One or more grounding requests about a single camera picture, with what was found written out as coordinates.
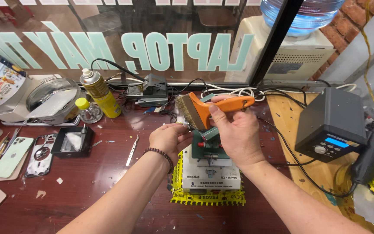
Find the white cap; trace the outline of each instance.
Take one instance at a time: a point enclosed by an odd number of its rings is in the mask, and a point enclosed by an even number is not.
[[[91,76],[93,75],[93,72],[90,71],[90,70],[87,69],[87,68],[84,68],[84,69],[82,70],[82,72],[83,72],[83,76],[84,76],[84,77],[91,77]]]

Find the yellow cable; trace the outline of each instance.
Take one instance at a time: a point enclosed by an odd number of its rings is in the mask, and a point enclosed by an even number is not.
[[[373,92],[371,90],[371,87],[370,87],[370,84],[367,80],[367,72],[369,71],[369,67],[370,67],[370,60],[371,60],[371,52],[370,52],[370,44],[369,44],[369,40],[367,39],[367,35],[366,35],[366,32],[364,31],[364,27],[366,26],[366,24],[369,22],[370,20],[370,14],[369,14],[369,3],[370,3],[370,0],[367,0],[366,1],[366,7],[365,7],[365,10],[366,10],[366,23],[363,25],[363,27],[361,27],[360,29],[360,32],[361,34],[363,35],[363,38],[364,38],[364,42],[366,43],[367,45],[367,52],[369,53],[369,57],[367,59],[367,64],[366,64],[366,69],[364,70],[364,82],[366,82],[366,86],[367,86],[367,89],[369,90],[369,94],[371,96],[371,99],[373,100],[374,102],[374,95],[373,95]]]

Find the small glass bottle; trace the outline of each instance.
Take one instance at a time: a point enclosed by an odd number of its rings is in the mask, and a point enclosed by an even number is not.
[[[102,110],[98,106],[89,103],[84,97],[77,99],[75,104],[79,108],[81,120],[86,124],[96,123],[103,116]]]

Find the orange brush handle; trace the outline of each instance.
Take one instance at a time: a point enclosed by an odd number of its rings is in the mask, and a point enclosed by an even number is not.
[[[197,113],[200,115],[200,119],[202,120],[203,124],[205,125],[206,129],[210,128],[210,111],[209,107],[210,104],[205,104],[201,102],[199,98],[194,93],[189,93],[190,99],[193,102]],[[222,100],[220,102],[215,103],[223,112],[231,112],[231,111],[238,111],[243,108],[247,108],[255,103],[254,97],[233,97],[226,100]]]

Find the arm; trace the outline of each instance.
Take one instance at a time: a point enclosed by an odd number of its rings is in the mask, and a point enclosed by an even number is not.
[[[150,147],[166,152],[176,164],[178,152],[192,142],[192,133],[187,132],[180,124],[163,125],[151,133]],[[110,191],[58,233],[130,233],[169,168],[162,155],[147,152]]]
[[[226,98],[220,95],[211,101]],[[228,116],[215,105],[209,110],[226,153],[261,191],[291,233],[369,233],[315,200],[265,160],[259,145],[258,121],[249,109]]]

